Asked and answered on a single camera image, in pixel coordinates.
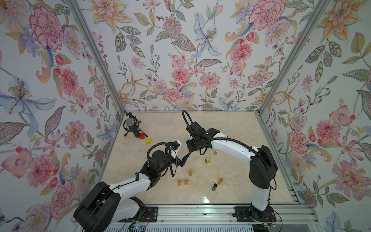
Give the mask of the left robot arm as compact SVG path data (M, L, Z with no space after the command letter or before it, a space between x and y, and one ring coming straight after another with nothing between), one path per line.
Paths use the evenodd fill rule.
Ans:
M182 165L177 157L181 146L180 141L158 143L148 150L145 164L134 177L111 185L96 184L75 210L75 221L84 232L103 232L112 222L149 219L146 205L136 194L153 188L167 171L175 175L173 167Z

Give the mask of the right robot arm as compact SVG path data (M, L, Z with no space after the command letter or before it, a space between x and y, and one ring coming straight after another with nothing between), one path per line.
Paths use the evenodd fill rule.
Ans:
M202 151L207 151L209 148L223 151L248 165L249 179L254 187L253 200L245 215L253 221L263 222L273 212L270 206L270 194L273 189L271 183L276 183L275 177L278 171L271 150L267 146L259 148L249 146L214 128L205 130L191 119L186 110L182 111L182 117L190 138L186 141L188 153L181 159L180 166L185 165L192 152L199 151L203 155Z

